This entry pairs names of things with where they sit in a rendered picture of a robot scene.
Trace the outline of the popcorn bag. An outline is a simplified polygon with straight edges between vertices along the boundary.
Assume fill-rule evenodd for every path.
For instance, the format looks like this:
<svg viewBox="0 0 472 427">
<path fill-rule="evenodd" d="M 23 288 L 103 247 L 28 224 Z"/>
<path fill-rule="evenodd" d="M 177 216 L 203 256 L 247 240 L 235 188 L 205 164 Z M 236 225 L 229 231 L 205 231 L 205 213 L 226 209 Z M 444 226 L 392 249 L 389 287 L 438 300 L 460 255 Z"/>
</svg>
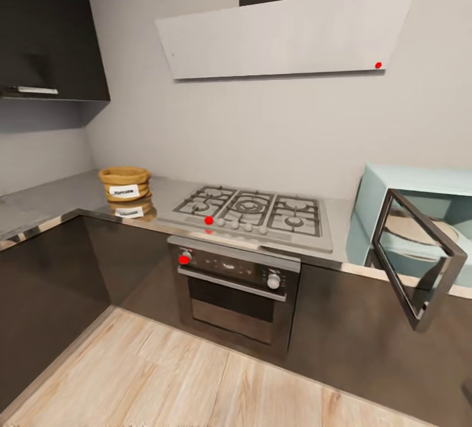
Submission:
<svg viewBox="0 0 472 427">
<path fill-rule="evenodd" d="M 134 201 L 151 196 L 151 175 L 145 168 L 113 167 L 100 170 L 99 179 L 104 183 L 109 201 Z"/>
</svg>

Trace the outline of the microwave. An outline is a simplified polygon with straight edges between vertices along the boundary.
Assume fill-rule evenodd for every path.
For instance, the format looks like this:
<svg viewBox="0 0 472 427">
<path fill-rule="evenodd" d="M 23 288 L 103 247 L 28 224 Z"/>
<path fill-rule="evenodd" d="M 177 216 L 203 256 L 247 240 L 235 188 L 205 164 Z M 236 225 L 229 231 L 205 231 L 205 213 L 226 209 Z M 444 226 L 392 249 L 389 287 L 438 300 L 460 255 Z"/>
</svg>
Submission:
<svg viewBox="0 0 472 427">
<path fill-rule="evenodd" d="M 472 261 L 472 170 L 368 163 L 355 209 L 412 329 Z"/>
</svg>

